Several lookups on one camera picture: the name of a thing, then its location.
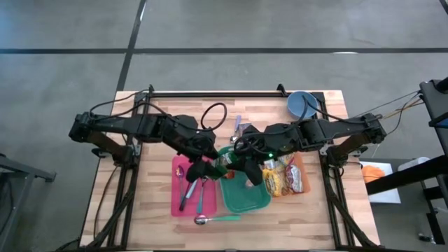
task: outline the black cable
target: black cable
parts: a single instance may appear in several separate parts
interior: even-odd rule
[[[211,105],[208,109],[206,109],[205,112],[202,114],[202,117],[201,117],[201,127],[202,127],[203,130],[205,130],[205,129],[207,128],[207,127],[205,127],[205,125],[204,125],[204,118],[205,118],[205,115],[206,115],[212,108],[214,108],[214,107],[216,107],[216,106],[220,106],[220,105],[224,108],[224,116],[223,116],[223,119],[221,119],[221,121],[220,121],[214,128],[218,129],[218,128],[224,123],[225,118],[227,117],[227,106],[226,106],[224,103],[222,103],[222,102],[216,102],[215,104]]]
[[[98,221],[98,216],[99,216],[99,210],[101,209],[101,205],[103,204],[104,197],[106,196],[107,188],[109,187],[109,185],[110,185],[110,183],[112,181],[112,178],[113,178],[113,174],[115,173],[117,168],[118,168],[118,166],[116,166],[115,169],[112,171],[111,176],[109,177],[109,179],[106,182],[106,185],[104,186],[103,195],[101,196],[101,199],[99,201],[97,213],[95,214],[95,220],[94,220],[94,223],[93,223],[93,238],[95,238],[97,236],[97,221]]]
[[[132,93],[131,95],[129,95],[129,96],[125,97],[125,98],[114,99],[114,100],[112,100],[112,101],[106,101],[106,102],[97,104],[97,105],[93,106],[93,107],[89,110],[89,117],[90,117],[90,119],[92,119],[93,110],[96,109],[96,108],[98,108],[98,107],[100,107],[100,106],[104,106],[104,105],[106,105],[106,104],[111,104],[111,103],[113,103],[113,102],[121,102],[121,101],[124,101],[124,100],[126,100],[126,99],[129,99],[130,97],[133,97],[134,95],[137,95],[137,94],[142,93],[142,92],[145,92],[145,91],[149,91],[149,89],[140,90],[140,91],[138,91],[138,92]]]
[[[415,94],[415,93],[418,92],[418,91],[419,91],[419,90],[417,90],[417,91],[413,91],[413,92],[411,92],[411,93],[409,93],[409,94],[405,94],[405,95],[403,95],[403,96],[401,96],[401,97],[399,97],[399,98],[397,98],[397,99],[393,99],[392,101],[388,101],[388,102],[386,102],[385,104],[376,106],[376,107],[374,107],[374,108],[372,108],[372,109],[369,109],[368,111],[364,111],[364,112],[362,112],[362,113],[359,113],[358,115],[355,115],[354,117],[361,116],[361,115],[363,115],[363,114],[365,114],[365,113],[368,113],[368,112],[371,112],[371,111],[373,111],[373,110],[375,110],[375,109],[379,109],[379,108],[381,108],[381,107],[383,107],[383,106],[385,106],[385,105],[389,105],[389,104],[391,104],[392,102],[396,102],[396,101],[398,101],[398,100],[400,100],[400,99],[403,99],[403,98],[408,97],[408,96],[410,96],[410,95],[412,95],[412,94]]]
[[[339,173],[339,176],[342,177],[342,175],[344,175],[345,169],[343,167],[332,167],[333,171],[336,172],[336,169],[339,170],[341,169],[342,172]]]
[[[361,164],[360,162],[346,161],[346,163],[357,164],[361,166],[361,169],[364,168],[364,165]]]
[[[368,122],[369,122],[369,121],[366,121],[366,122],[352,122],[352,121],[350,121],[349,119],[338,118],[338,117],[335,116],[335,115],[330,115],[329,113],[323,112],[322,110],[320,110],[320,109],[314,107],[313,104],[311,104],[311,102],[309,102],[305,97],[303,97],[303,99],[305,100],[306,103],[308,103],[308,106],[310,106],[310,107],[311,107],[312,109],[314,109],[315,111],[318,111],[319,113],[321,113],[321,114],[323,114],[323,115],[325,115],[325,116],[328,116],[329,118],[336,119],[336,120],[338,120],[338,121],[340,121],[340,122],[351,123],[351,124],[365,124],[365,123],[368,123]]]
[[[276,134],[284,134],[287,133],[288,131],[294,129],[297,127],[297,125],[303,121],[303,119],[305,118],[305,114],[308,111],[308,103],[305,102],[304,103],[304,108],[303,108],[303,112],[302,115],[300,115],[299,119],[297,120],[297,122],[294,122],[293,124],[291,124],[290,126],[288,126],[285,130],[281,131],[281,132],[271,132],[271,133],[264,133],[264,132],[257,132],[257,133],[249,133],[249,134],[245,134],[244,136],[239,137],[233,146],[233,149],[236,150],[237,153],[241,153],[244,151],[247,151],[248,148],[251,148],[252,150],[254,150],[257,153],[263,154],[263,155],[269,155],[269,152],[266,151],[262,151],[259,148],[256,148],[256,143],[258,142],[258,140],[256,140],[254,143],[250,143],[249,141],[246,140],[246,138],[248,137],[253,137],[253,136],[260,136],[260,135],[276,135]],[[243,146],[241,146],[240,148],[238,148],[238,144],[239,142],[243,141],[244,144],[247,145],[246,148],[243,148]]]
[[[142,106],[142,105],[149,105],[149,106],[153,107],[153,108],[156,109],[157,111],[161,112],[161,114],[164,115],[164,116],[166,116],[168,119],[172,120],[172,121],[175,122],[175,123],[178,123],[178,124],[184,126],[185,128],[187,128],[187,129],[189,129],[189,130],[195,130],[195,131],[201,131],[201,132],[210,132],[210,131],[214,131],[214,130],[218,129],[218,128],[224,123],[225,119],[227,118],[227,106],[226,106],[224,103],[222,103],[222,102],[217,102],[217,103],[211,105],[211,106],[206,110],[206,112],[210,111],[211,108],[213,108],[213,107],[215,107],[215,106],[217,106],[217,105],[221,105],[221,106],[224,107],[224,116],[223,116],[223,119],[221,119],[221,121],[220,121],[215,127],[212,127],[212,128],[209,128],[209,129],[197,129],[197,128],[194,128],[194,127],[190,127],[190,126],[188,126],[188,125],[184,125],[182,122],[180,122],[179,120],[177,120],[175,117],[173,117],[173,116],[167,114],[167,113],[166,113],[165,111],[163,111],[161,108],[159,108],[158,106],[156,106],[156,105],[154,105],[154,104],[152,104],[152,103],[150,103],[150,102],[141,102],[140,104],[138,104],[138,105],[136,105],[136,106],[133,106],[132,108],[130,108],[130,109],[128,109],[128,110],[126,110],[126,111],[124,111],[124,112],[122,112],[122,113],[118,113],[118,114],[115,114],[115,115],[106,116],[105,118],[99,118],[99,119],[96,119],[95,121],[98,122],[98,121],[101,121],[101,120],[106,120],[106,119],[111,119],[111,118],[117,118],[117,117],[119,117],[119,116],[122,116],[122,115],[125,115],[125,114],[131,112],[131,111],[134,110],[134,109],[139,108],[139,107]]]
[[[390,135],[390,134],[392,134],[394,131],[396,131],[396,130],[398,129],[398,126],[400,126],[400,122],[401,122],[401,116],[403,115],[403,111],[404,111],[406,105],[407,105],[408,103],[410,103],[410,102],[413,100],[413,98],[415,98],[417,95],[419,95],[419,94],[414,95],[409,101],[407,101],[407,102],[403,105],[403,107],[402,107],[401,110],[400,110],[400,116],[398,117],[397,125],[395,126],[395,128],[392,129],[392,131],[390,131],[389,133],[386,134],[387,136]]]
[[[1,226],[0,235],[3,234],[3,231],[6,228],[6,224],[8,224],[9,218],[11,217],[11,214],[13,214],[13,210],[14,210],[13,186],[11,185],[11,181],[9,180],[9,178],[8,178],[8,187],[9,187],[10,209],[9,209],[8,217],[6,217],[5,223]]]
[[[78,237],[78,238],[74,239],[73,241],[69,241],[69,242],[67,242],[67,243],[65,243],[65,244],[63,244],[63,245],[61,245],[59,248],[56,248],[55,251],[63,251],[63,250],[64,250],[66,247],[68,247],[70,244],[72,244],[72,243],[74,243],[74,242],[78,242],[78,241],[80,241],[80,240],[81,240],[81,238]]]

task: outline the blue handle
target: blue handle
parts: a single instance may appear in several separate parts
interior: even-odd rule
[[[238,130],[238,125],[240,124],[240,122],[241,122],[241,116],[237,115],[237,121],[235,122],[235,131]]]

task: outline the green container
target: green container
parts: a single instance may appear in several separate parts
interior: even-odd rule
[[[226,154],[231,146],[219,151],[220,155]],[[220,178],[221,192],[224,205],[234,214],[242,214],[266,207],[271,202],[271,195],[267,192],[265,182],[260,185],[247,187],[248,178],[242,171],[235,171],[233,179]]]

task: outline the gray floor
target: gray floor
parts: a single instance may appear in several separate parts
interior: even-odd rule
[[[126,48],[138,4],[3,0],[0,48]],[[432,48],[447,47],[447,41],[448,15],[438,0],[149,0],[136,46]],[[0,152],[57,172],[53,184],[35,182],[20,220],[17,251],[49,251],[80,234],[98,160],[91,146],[72,142],[67,134],[76,113],[113,97],[123,59],[0,55]],[[135,55],[125,90],[148,84],[156,90],[272,90],[283,83],[292,90],[343,90],[354,116],[417,90],[421,81],[448,76],[447,66],[446,54]],[[423,106],[405,112],[400,130],[375,157],[442,154],[428,120]],[[395,122],[387,120],[386,130]],[[408,198],[420,192],[403,188],[400,193]],[[446,249],[413,239],[414,227],[425,228],[422,207],[421,202],[374,206],[382,244]]]

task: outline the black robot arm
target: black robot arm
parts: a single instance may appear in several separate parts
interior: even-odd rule
[[[379,144],[385,136],[378,118],[371,113],[334,122],[311,119],[289,125],[278,123],[267,126],[264,132],[249,126],[234,145],[237,161],[227,168],[246,172],[252,183],[258,185],[263,179],[258,165],[265,160],[277,159],[296,151],[320,150],[321,154],[327,156],[330,166],[341,167],[350,153],[365,144]],[[328,145],[340,137],[349,138],[340,145]]]
[[[134,150],[131,146],[121,146],[103,132],[126,134],[144,143],[163,142],[193,163],[186,176],[190,182],[204,176],[217,179],[227,169],[235,169],[245,172],[254,185],[262,182],[258,165],[265,160],[295,151],[321,150],[333,139],[349,137],[342,144],[329,146],[325,151],[329,165],[341,166],[350,152],[364,144],[378,144],[386,136],[378,119],[371,113],[335,122],[311,119],[289,125],[279,123],[267,126],[264,132],[250,126],[235,143],[234,153],[238,160],[222,169],[202,160],[202,157],[218,158],[214,148],[216,135],[197,126],[196,119],[188,115],[159,113],[125,118],[84,112],[76,116],[69,136],[74,141],[92,143],[112,154],[117,165],[133,164]]]

